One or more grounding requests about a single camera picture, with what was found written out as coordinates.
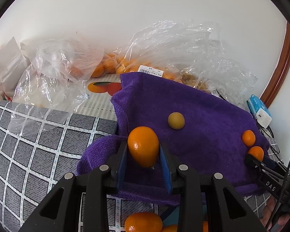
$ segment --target purple microfiber cloth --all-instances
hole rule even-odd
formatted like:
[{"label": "purple microfiber cloth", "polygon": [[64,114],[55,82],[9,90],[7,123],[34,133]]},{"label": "purple microfiber cloth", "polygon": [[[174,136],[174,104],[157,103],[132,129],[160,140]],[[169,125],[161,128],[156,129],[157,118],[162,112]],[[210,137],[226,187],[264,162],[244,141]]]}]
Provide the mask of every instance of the purple microfiber cloth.
[{"label": "purple microfiber cloth", "polygon": [[[120,142],[138,126],[148,126],[171,154],[198,173],[220,172],[241,196],[262,193],[254,170],[244,164],[249,150],[241,136],[252,130],[255,146],[268,155],[269,143],[260,133],[252,116],[227,101],[192,87],[144,74],[121,75],[122,90],[111,99],[118,119],[118,135],[106,136],[91,144],[77,165],[78,174],[88,173],[116,153]],[[180,112],[185,126],[173,130],[168,116]],[[178,205],[179,196],[168,195],[159,164],[140,167],[129,155],[124,184],[118,196],[128,200]]]}]

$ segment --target finger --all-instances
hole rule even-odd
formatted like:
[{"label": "finger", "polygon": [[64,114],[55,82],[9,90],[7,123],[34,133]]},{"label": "finger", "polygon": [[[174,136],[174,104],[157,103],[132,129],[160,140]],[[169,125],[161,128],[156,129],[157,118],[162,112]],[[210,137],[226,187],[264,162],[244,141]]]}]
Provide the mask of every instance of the finger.
[{"label": "finger", "polygon": [[262,223],[263,227],[265,227],[266,221],[263,218],[260,219],[260,222]]},{"label": "finger", "polygon": [[272,214],[272,211],[269,209],[268,206],[265,206],[263,209],[263,219],[268,221],[268,219],[270,219],[271,214]]},{"label": "finger", "polygon": [[279,225],[285,225],[289,221],[289,219],[290,219],[290,215],[289,214],[282,215],[278,219],[278,224]]},{"label": "finger", "polygon": [[271,195],[271,197],[268,199],[266,205],[268,206],[268,208],[273,211],[274,207],[275,207],[275,198]]},{"label": "finger", "polygon": [[[261,218],[261,219],[260,219],[260,222],[262,223],[263,227],[265,227],[266,224],[268,223],[268,219],[266,220],[266,219],[264,219],[264,218]],[[268,230],[270,230],[271,227],[272,227],[272,223],[270,223],[270,225],[268,226]]]},{"label": "finger", "polygon": [[272,228],[272,222],[270,223],[270,225],[268,226],[268,230],[270,230]]},{"label": "finger", "polygon": [[283,226],[280,226],[280,227],[277,229],[277,232],[282,231],[283,228],[284,228],[284,225],[283,225]]}]

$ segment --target orange picture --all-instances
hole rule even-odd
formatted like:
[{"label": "orange picture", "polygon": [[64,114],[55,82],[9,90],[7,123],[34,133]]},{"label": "orange picture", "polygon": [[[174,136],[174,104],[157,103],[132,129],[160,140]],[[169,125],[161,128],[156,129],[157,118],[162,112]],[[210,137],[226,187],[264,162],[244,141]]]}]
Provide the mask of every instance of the orange picture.
[{"label": "orange picture", "polygon": [[120,83],[114,82],[94,82],[87,86],[88,90],[95,93],[107,92],[110,96],[113,96],[116,92],[121,90]]}]

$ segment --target plastic bag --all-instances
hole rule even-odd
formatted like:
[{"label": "plastic bag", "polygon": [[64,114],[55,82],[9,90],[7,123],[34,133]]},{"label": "plastic bag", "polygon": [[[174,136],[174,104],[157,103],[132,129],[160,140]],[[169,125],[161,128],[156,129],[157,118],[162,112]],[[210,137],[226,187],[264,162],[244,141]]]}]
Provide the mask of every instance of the plastic bag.
[{"label": "plastic bag", "polygon": [[215,22],[194,25],[191,20],[184,24],[160,21],[136,33],[123,47],[105,54],[100,66],[106,73],[155,72],[207,93],[217,89],[226,100],[246,109],[245,100],[257,77],[224,58],[220,31]]},{"label": "plastic bag", "polygon": [[10,99],[13,98],[18,81],[28,65],[14,37],[0,48],[0,91]]},{"label": "plastic bag", "polygon": [[[31,65],[16,87],[12,101],[16,112],[12,111],[8,130],[26,136],[39,132],[37,119],[48,120],[53,114],[54,122],[63,124],[77,111],[88,98],[85,81],[102,60],[104,50],[71,38],[30,41],[21,43],[21,49]],[[17,111],[19,103],[25,104],[21,113]],[[54,125],[44,125],[43,130]]]}]

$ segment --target blue gripper pad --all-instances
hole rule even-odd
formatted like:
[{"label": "blue gripper pad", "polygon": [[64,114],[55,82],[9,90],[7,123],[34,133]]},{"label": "blue gripper pad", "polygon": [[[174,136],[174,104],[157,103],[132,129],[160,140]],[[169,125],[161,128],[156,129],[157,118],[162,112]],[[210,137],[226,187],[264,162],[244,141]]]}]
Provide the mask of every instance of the blue gripper pad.
[{"label": "blue gripper pad", "polygon": [[166,160],[166,156],[160,144],[159,148],[159,158],[160,158],[160,166],[162,170],[162,176],[165,184],[165,188],[168,190],[169,194],[172,192],[172,179],[171,179],[171,172],[169,170],[169,165]]},{"label": "blue gripper pad", "polygon": [[127,143],[125,144],[124,151],[122,153],[122,157],[119,163],[118,171],[117,171],[117,189],[118,191],[121,189],[122,184],[124,182],[125,170],[127,167],[127,159],[128,159],[128,147]]}]

